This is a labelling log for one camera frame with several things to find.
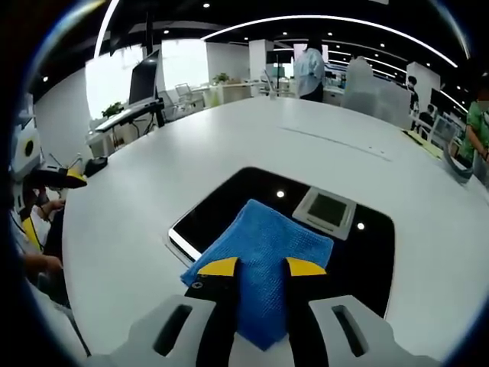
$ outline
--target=black table inset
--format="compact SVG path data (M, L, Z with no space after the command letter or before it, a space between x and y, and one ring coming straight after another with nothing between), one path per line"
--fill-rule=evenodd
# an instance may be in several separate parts
M249 199L284 214L307 229L325 235L292 218L310 186L257 168L244 168L188 212L173 229L192 247L204 252L232 223ZM277 192L283 191L283 197ZM351 294L383 317L393 277L395 234L392 220L357 203L353 225L335 244L326 271L331 277L330 296ZM187 257L174 241L172 243Z

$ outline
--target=round white table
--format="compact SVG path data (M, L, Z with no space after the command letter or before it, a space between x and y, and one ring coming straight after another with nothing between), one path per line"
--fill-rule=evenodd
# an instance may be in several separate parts
M115 152L69 192L66 284L92 353L110 353L186 270L168 229L224 180L255 166L392 218L396 254L386 319L414 354L444 359L489 290L487 191L456 183L392 125L322 103L246 99L188 116ZM236 336L231 365L293 365L287 340L263 353Z

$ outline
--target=blue microfiber towel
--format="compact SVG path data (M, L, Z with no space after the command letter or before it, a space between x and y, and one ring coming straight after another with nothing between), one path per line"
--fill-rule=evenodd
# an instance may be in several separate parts
M287 256L325 267L333 241L305 229L279 212L249 200L235 221L182 275L190 286L200 268L238 256L241 260L238 332L262 350L287 334L284 274Z

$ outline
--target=white chair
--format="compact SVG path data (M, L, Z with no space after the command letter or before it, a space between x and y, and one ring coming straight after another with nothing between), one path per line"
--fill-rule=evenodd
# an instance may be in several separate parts
M192 93L187 83L176 85L175 90L179 97L178 102L184 106L184 109L196 109L197 106L200 110L204 109L205 103L202 93Z

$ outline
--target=cable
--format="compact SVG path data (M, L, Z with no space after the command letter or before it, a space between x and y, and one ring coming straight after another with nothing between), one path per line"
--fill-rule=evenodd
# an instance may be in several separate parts
M153 120L154 120L154 113L151 114L151 121L148 124L148 126L146 127L146 129L144 130L143 135L149 134L150 128L151 128L151 126L153 126Z
M140 138L141 134L139 133L139 127L137 127L134 122L130 122L130 124L133 125L136 128L136 130L138 130L138 138Z

